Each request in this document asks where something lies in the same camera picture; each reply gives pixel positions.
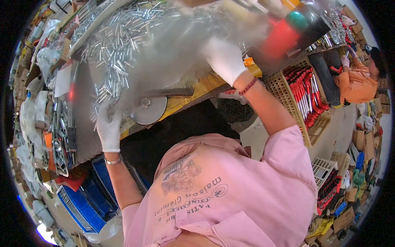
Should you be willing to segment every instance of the flower graphic on shirt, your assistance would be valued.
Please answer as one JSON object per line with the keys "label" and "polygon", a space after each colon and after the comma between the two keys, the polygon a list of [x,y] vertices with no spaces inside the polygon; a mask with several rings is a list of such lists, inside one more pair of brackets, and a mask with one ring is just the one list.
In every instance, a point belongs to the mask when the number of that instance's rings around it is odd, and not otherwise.
{"label": "flower graphic on shirt", "polygon": [[188,192],[195,184],[195,177],[201,172],[201,167],[196,165],[193,160],[189,160],[185,165],[183,162],[188,156],[174,162],[169,169],[164,171],[165,177],[162,181],[163,195],[169,192]]}

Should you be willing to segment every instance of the orange shirt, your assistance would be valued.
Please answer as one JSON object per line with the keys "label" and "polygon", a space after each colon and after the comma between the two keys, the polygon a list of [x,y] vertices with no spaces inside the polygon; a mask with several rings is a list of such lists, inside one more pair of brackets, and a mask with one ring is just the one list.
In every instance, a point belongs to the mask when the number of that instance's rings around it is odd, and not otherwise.
{"label": "orange shirt", "polygon": [[368,67],[357,63],[348,72],[342,72],[335,80],[340,89],[340,103],[365,103],[374,99],[378,82],[369,76]]}

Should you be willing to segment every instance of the bracelet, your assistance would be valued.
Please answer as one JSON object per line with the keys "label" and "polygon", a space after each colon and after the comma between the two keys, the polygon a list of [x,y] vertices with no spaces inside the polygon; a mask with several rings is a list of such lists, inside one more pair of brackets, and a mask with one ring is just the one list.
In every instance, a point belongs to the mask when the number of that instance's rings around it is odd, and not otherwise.
{"label": "bracelet", "polygon": [[255,84],[255,82],[257,80],[258,80],[258,78],[254,77],[254,79],[250,82],[250,84],[248,84],[247,87],[243,91],[239,92],[239,95],[245,94]]}
{"label": "bracelet", "polygon": [[107,165],[116,165],[116,164],[121,163],[122,157],[121,157],[121,155],[119,155],[119,159],[116,160],[116,161],[108,161],[108,160],[105,159],[105,158],[104,158],[104,160],[105,160],[105,163],[106,163]]}

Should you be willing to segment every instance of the worker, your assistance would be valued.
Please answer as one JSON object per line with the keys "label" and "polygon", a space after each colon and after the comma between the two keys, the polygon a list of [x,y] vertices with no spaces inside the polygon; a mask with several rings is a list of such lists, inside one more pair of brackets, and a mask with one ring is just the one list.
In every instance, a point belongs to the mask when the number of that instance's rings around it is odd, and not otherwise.
{"label": "worker", "polygon": [[212,69],[249,101],[269,134],[260,161],[220,134],[188,138],[160,161],[144,198],[120,157],[121,111],[99,110],[97,130],[125,246],[299,246],[317,186],[299,127],[244,66],[240,48],[218,38],[203,47]]}
{"label": "worker", "polygon": [[373,47],[369,55],[369,65],[359,62],[355,51],[348,47],[352,57],[352,67],[346,55],[340,59],[343,72],[335,78],[340,89],[340,103],[365,103],[374,99],[378,88],[378,80],[386,77],[383,60],[377,47]]}

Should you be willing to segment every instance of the green ball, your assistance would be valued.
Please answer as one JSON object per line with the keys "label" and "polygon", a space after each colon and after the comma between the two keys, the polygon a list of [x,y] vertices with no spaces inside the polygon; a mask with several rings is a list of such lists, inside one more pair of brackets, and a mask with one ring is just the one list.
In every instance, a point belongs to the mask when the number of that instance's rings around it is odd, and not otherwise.
{"label": "green ball", "polygon": [[308,26],[306,17],[304,17],[300,12],[297,11],[292,11],[291,13],[289,13],[285,17],[285,20],[291,27],[293,27],[297,31],[303,31]]}

